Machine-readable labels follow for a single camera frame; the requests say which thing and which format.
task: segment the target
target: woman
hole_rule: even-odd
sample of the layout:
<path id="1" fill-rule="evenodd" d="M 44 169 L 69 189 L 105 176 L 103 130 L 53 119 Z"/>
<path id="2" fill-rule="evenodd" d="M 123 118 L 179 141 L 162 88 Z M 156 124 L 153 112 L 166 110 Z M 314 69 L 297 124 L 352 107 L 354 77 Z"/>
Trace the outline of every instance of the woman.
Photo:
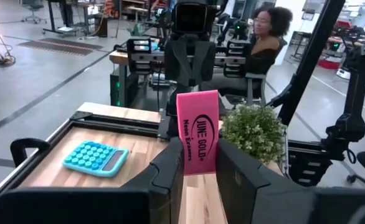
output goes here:
<path id="1" fill-rule="evenodd" d="M 247 72 L 266 74 L 274 64 L 280 50 L 280 38 L 288 33 L 292 12 L 283 7 L 261 7 L 254 14 L 254 35 L 250 39 L 253 43 Z M 227 78 L 222 73 L 214 73 L 209 82 L 199 85 L 200 91 L 234 88 L 246 90 L 247 83 L 241 78 Z M 253 88 L 258 88 L 260 82 L 254 82 Z M 225 106 L 219 97 L 219 113 L 226 114 Z"/>

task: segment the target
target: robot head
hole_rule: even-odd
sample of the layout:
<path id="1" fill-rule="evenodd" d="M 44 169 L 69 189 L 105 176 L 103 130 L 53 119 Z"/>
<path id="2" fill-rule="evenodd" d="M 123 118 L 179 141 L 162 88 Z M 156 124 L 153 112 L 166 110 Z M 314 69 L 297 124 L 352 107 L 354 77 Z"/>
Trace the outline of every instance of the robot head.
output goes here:
<path id="1" fill-rule="evenodd" d="M 179 0 L 173 12 L 173 32 L 177 34 L 206 34 L 227 4 L 227 0 Z"/>

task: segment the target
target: concrete floor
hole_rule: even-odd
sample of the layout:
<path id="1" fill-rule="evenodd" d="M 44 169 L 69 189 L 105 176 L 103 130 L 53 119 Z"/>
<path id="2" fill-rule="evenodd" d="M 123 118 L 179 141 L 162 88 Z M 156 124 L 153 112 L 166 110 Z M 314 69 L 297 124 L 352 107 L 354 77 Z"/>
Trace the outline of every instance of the concrete floor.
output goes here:
<path id="1" fill-rule="evenodd" d="M 12 171 L 8 160 L 11 159 L 9 144 L 13 140 L 24 137 L 46 139 L 82 103 L 110 103 L 109 74 L 113 65 L 107 52 L 129 37 L 126 22 L 121 22 L 124 29 L 119 31 L 117 39 L 86 40 L 88 44 L 102 45 L 103 48 L 85 57 L 20 47 L 17 45 L 28 40 L 57 37 L 56 34 L 42 34 L 42 28 L 49 27 L 49 24 L 21 23 L 20 20 L 29 13 L 16 0 L 0 0 L 0 35 L 7 45 L 12 46 L 11 53 L 17 60 L 11 67 L 0 68 L 0 181 Z M 46 9 L 37 15 L 49 17 Z M 61 26 L 56 8 L 55 17 L 58 18 L 57 25 Z M 116 21 L 109 22 L 109 36 L 115 35 L 115 27 Z M 76 37 L 67 39 L 77 41 Z M 288 62 L 273 67 L 267 77 L 267 98 L 281 92 L 295 71 L 295 64 Z M 334 124 L 341 115 L 346 89 L 347 83 L 339 80 L 334 72 L 317 68 L 289 126 L 290 139 L 317 141 L 325 137 L 325 127 Z M 156 103 L 156 94 L 148 97 L 148 102 Z M 352 144 L 351 149 L 365 151 L 365 138 Z M 347 168 L 365 177 L 360 164 L 334 162 L 320 186 L 348 186 L 345 183 L 349 174 Z"/>

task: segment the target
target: blue calculator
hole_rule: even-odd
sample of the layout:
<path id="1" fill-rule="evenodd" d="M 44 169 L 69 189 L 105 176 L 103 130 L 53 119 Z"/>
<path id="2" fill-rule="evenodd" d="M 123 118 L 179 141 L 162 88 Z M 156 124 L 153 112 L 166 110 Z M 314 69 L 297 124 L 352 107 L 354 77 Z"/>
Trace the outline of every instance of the blue calculator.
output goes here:
<path id="1" fill-rule="evenodd" d="M 63 162 L 65 167 L 97 177 L 113 177 L 125 163 L 127 149 L 84 141 Z"/>

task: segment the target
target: green plant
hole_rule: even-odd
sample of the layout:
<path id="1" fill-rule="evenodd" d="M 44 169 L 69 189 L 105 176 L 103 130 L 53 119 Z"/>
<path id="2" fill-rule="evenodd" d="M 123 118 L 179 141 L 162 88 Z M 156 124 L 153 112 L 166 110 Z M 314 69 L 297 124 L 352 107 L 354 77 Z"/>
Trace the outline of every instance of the green plant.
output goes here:
<path id="1" fill-rule="evenodd" d="M 223 138 L 268 164 L 283 156 L 285 126 L 271 107 L 240 105 L 223 120 Z"/>

